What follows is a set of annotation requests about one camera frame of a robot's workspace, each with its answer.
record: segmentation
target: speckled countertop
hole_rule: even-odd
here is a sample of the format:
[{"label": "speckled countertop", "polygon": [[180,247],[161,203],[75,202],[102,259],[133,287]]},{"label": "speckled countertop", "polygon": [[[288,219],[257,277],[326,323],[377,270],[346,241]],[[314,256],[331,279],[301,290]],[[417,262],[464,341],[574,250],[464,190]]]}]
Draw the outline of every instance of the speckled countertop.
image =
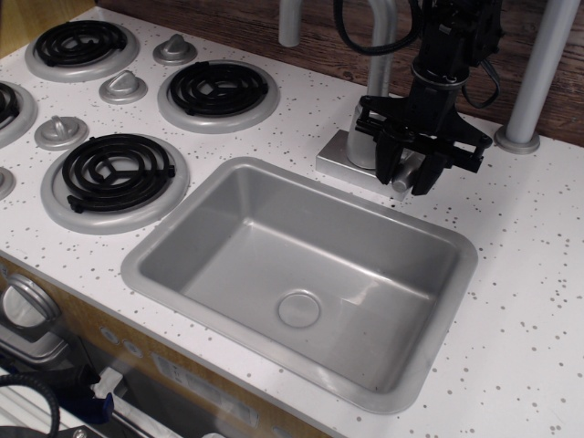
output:
[{"label": "speckled countertop", "polygon": [[[245,60],[270,73],[281,92],[276,112],[253,128],[193,134],[157,113],[157,89],[177,68],[157,64],[151,52],[173,32],[98,8],[82,17],[135,33],[141,52],[129,69],[146,81],[149,93],[134,104],[111,106],[99,98],[103,80],[41,80],[27,71],[24,49],[0,60],[0,80],[24,87],[38,103],[33,129],[0,149],[0,165],[17,179],[0,201],[0,255],[335,436],[581,436],[584,149],[549,139],[527,156],[493,148],[477,175],[446,171],[427,196],[393,202],[315,171],[316,154],[339,128],[348,128],[363,87],[185,36],[198,48],[198,60]],[[415,404],[397,415],[362,412],[125,287],[120,263],[156,224],[95,236],[69,232],[47,217],[40,183],[62,152],[39,149],[33,134],[53,115],[82,118],[92,136],[136,132],[170,142],[188,163],[189,193],[221,162],[255,156],[469,238],[479,266]],[[497,128],[472,122],[489,134]]]}]

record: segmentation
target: sink drain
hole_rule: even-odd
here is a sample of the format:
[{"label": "sink drain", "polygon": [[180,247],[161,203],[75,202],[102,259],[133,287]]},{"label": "sink drain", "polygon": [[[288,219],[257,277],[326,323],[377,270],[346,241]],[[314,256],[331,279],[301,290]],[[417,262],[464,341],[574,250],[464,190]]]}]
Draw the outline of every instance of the sink drain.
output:
[{"label": "sink drain", "polygon": [[317,300],[308,293],[295,292],[280,302],[277,313],[285,324],[302,329],[317,322],[320,316],[320,306]]}]

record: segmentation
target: sink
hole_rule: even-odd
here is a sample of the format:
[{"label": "sink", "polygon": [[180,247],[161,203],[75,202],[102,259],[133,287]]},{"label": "sink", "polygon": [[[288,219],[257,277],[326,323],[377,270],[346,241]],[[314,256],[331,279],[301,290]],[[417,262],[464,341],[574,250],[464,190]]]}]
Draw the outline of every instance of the sink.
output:
[{"label": "sink", "polygon": [[477,264],[462,235],[251,158],[124,259],[125,283],[377,413],[412,404]]}]

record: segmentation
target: black cord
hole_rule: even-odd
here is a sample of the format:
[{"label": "black cord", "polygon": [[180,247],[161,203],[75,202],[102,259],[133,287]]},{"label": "black cord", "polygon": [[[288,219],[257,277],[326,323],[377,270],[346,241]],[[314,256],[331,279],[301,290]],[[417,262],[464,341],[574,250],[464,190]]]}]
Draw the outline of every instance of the black cord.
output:
[{"label": "black cord", "polygon": [[[367,55],[370,57],[378,57],[381,55],[389,55],[390,53],[396,52],[401,50],[404,47],[409,46],[411,43],[415,41],[415,39],[420,35],[423,28],[423,16],[424,13],[422,9],[418,5],[418,0],[408,0],[410,3],[410,9],[412,11],[412,28],[408,35],[404,38],[396,41],[394,43],[386,44],[384,46],[376,46],[376,47],[364,47],[360,46],[359,44],[355,43],[352,39],[350,39],[349,34],[347,33],[347,29],[345,27],[345,21],[343,19],[343,4],[344,0],[334,0],[333,1],[333,14],[335,17],[335,26],[337,31],[339,32],[340,38],[344,41],[344,43],[349,46],[351,49],[360,53],[362,55]],[[432,4],[432,0],[424,0],[423,6],[424,11],[427,10]]]},{"label": "black cord", "polygon": [[58,434],[58,426],[60,425],[60,414],[58,409],[57,397],[53,391],[39,379],[35,379],[30,375],[23,374],[6,374],[0,376],[0,388],[3,386],[26,386],[35,390],[47,400],[48,409],[51,413],[51,427],[48,431],[47,438],[56,438]]},{"label": "black cord", "polygon": [[495,84],[495,92],[493,93],[493,95],[489,99],[485,100],[484,102],[477,103],[477,102],[474,102],[470,98],[470,96],[468,95],[468,93],[466,91],[466,85],[463,85],[464,98],[466,99],[466,101],[468,103],[470,103],[473,107],[477,108],[478,110],[482,110],[483,108],[486,108],[489,105],[491,105],[493,102],[495,102],[495,100],[497,100],[497,98],[499,97],[499,94],[501,92],[501,78],[497,74],[495,68],[493,67],[493,64],[491,64],[491,62],[488,59],[483,59],[481,61],[481,67],[483,68],[483,70],[486,72],[486,74],[489,76],[489,78]]}]

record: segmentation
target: stove knob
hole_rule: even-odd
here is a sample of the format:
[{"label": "stove knob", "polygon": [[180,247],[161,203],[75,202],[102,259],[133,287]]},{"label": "stove knob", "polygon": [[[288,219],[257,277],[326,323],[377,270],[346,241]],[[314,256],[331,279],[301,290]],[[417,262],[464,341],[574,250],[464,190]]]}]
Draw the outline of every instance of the stove knob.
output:
[{"label": "stove knob", "polygon": [[83,120],[53,116],[35,131],[35,142],[47,151],[63,151],[79,146],[88,134],[88,125]]},{"label": "stove knob", "polygon": [[14,188],[14,175],[8,169],[0,167],[0,200],[6,198]]},{"label": "stove knob", "polygon": [[154,60],[164,66],[180,66],[192,61],[197,56],[197,49],[179,34],[163,42],[152,53]]},{"label": "stove knob", "polygon": [[0,297],[8,321],[20,329],[31,329],[57,318],[61,312],[37,283],[20,274],[8,277],[8,289]]},{"label": "stove knob", "polygon": [[108,103],[122,105],[142,99],[148,92],[146,82],[131,71],[124,70],[118,76],[106,80],[99,87],[99,96]]}]

